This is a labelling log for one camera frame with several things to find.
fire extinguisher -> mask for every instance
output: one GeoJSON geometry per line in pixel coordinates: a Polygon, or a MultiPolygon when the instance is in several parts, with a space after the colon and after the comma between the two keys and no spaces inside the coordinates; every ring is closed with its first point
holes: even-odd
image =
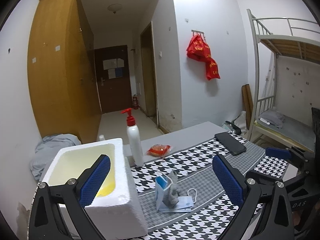
{"type": "Polygon", "coordinates": [[[132,97],[132,102],[133,102],[133,109],[135,109],[135,110],[139,109],[138,96],[137,95],[134,95],[132,97]]]}

red bottle cap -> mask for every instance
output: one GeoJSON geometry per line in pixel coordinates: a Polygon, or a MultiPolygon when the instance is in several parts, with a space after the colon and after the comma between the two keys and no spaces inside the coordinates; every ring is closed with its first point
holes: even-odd
{"type": "Polygon", "coordinates": [[[128,117],[127,117],[127,126],[134,126],[136,125],[136,120],[135,118],[131,115],[131,110],[132,108],[128,108],[126,110],[123,110],[121,112],[121,114],[124,114],[124,113],[127,113],[128,114],[128,117]]]}

packaged snack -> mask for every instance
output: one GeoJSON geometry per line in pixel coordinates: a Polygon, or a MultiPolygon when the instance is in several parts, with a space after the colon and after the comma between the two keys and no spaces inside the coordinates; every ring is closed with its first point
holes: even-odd
{"type": "Polygon", "coordinates": [[[171,149],[172,147],[170,145],[156,144],[147,151],[147,155],[151,155],[154,157],[164,157],[171,151],[171,149]]]}

smartphone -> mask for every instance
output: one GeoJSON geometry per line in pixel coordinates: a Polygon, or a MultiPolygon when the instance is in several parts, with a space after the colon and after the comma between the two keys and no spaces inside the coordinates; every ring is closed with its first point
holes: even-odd
{"type": "Polygon", "coordinates": [[[237,141],[228,132],[217,133],[214,136],[225,148],[227,148],[232,155],[239,155],[247,150],[247,148],[237,141]]]}

door lock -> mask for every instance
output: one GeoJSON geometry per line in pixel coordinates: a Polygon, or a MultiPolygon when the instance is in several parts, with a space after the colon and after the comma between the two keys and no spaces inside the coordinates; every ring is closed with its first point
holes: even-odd
{"type": "Polygon", "coordinates": [[[103,79],[103,77],[101,77],[101,86],[103,87],[104,86],[104,81],[106,81],[105,79],[103,79]]]}

